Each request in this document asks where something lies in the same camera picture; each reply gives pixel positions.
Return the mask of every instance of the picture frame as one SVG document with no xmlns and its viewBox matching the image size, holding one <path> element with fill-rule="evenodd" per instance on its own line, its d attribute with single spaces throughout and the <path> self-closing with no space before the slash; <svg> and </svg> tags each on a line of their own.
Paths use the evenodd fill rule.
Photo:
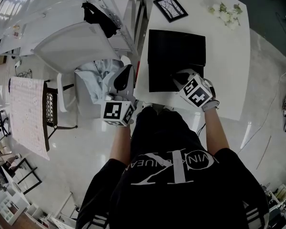
<svg viewBox="0 0 286 229">
<path fill-rule="evenodd" d="M 170 23 L 188 16 L 177 0 L 154 0 L 153 3 Z"/>
</svg>

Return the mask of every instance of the floor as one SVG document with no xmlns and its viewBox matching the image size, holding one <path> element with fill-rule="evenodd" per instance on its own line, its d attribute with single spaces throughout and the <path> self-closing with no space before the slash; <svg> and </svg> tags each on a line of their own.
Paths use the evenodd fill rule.
<svg viewBox="0 0 286 229">
<path fill-rule="evenodd" d="M 286 57 L 286 21 L 284 20 L 286 0 L 240 1 L 247 6 L 250 28 L 263 36 Z"/>
<path fill-rule="evenodd" d="M 233 121 L 221 118 L 221 121 L 231 149 L 239 153 L 240 159 L 261 184 L 270 183 L 269 188 L 275 189 L 286 182 L 286 133 L 282 129 L 281 114 L 282 99 L 286 94 L 286 76 L 281 79 L 268 117 L 267 112 L 275 97 L 278 79 L 286 72 L 286 57 L 253 30 L 250 36 L 251 63 L 241 119 Z M 7 113 L 9 112 L 7 84 L 9 78 L 15 75 L 14 64 L 15 60 L 8 58 L 5 65 L 0 65 L 0 109 L 6 109 Z M 17 73 L 28 69 L 32 70 L 33 78 L 51 79 L 49 86 L 55 87 L 56 73 L 34 56 L 23 57 Z M 139 105 L 134 118 L 141 109 Z M 199 113 L 177 111 L 194 131 L 204 124 L 204 117 Z M 32 167 L 38 167 L 36 173 L 42 183 L 29 192 L 27 198 L 48 213 L 55 212 L 70 191 L 74 200 L 69 206 L 80 205 L 91 179 L 109 158 L 115 127 L 104 125 L 100 119 L 83 119 L 76 114 L 75 109 L 70 113 L 59 113 L 60 125 L 73 126 L 75 123 L 78 123 L 78 129 L 58 130 L 51 137 L 48 152 L 50 161 L 30 153 L 12 138 L 5 139 L 6 145 L 14 153 L 20 153 L 27 158 Z M 244 146 L 262 125 L 263 128 Z M 200 139 L 206 146 L 204 130 Z M 25 175 L 26 170 L 20 172 L 21 174 L 17 174 L 18 179 Z M 33 181 L 28 179 L 22 187 L 27 189 L 30 183 L 33 184 Z"/>
</svg>

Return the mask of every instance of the gray cloth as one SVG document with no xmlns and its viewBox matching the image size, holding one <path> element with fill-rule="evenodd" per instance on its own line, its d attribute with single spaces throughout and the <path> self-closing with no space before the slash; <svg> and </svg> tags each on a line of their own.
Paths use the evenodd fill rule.
<svg viewBox="0 0 286 229">
<path fill-rule="evenodd" d="M 104 59 L 85 63 L 75 70 L 84 80 L 94 104 L 105 99 L 109 79 L 121 68 L 123 63 L 118 60 Z"/>
</svg>

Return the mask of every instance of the white marker cube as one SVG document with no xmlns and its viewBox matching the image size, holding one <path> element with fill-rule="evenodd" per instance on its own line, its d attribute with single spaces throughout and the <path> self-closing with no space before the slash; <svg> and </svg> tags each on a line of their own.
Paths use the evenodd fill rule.
<svg viewBox="0 0 286 229">
<path fill-rule="evenodd" d="M 201 108 L 212 98 L 212 93 L 205 81 L 196 74 L 178 93 L 190 105 Z"/>
<path fill-rule="evenodd" d="M 134 113 L 130 101 L 104 101 L 102 103 L 102 120 L 109 125 L 127 126 Z"/>
</svg>

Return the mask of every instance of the white flowers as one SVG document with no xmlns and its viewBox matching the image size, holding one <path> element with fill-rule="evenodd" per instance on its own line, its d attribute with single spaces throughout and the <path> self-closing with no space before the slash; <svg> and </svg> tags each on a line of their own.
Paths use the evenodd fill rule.
<svg viewBox="0 0 286 229">
<path fill-rule="evenodd" d="M 235 30 L 240 25 L 237 16 L 243 11 L 239 7 L 239 4 L 234 4 L 233 8 L 230 9 L 227 9 L 223 3 L 220 5 L 214 4 L 208 10 L 211 14 L 220 18 L 232 30 Z"/>
</svg>

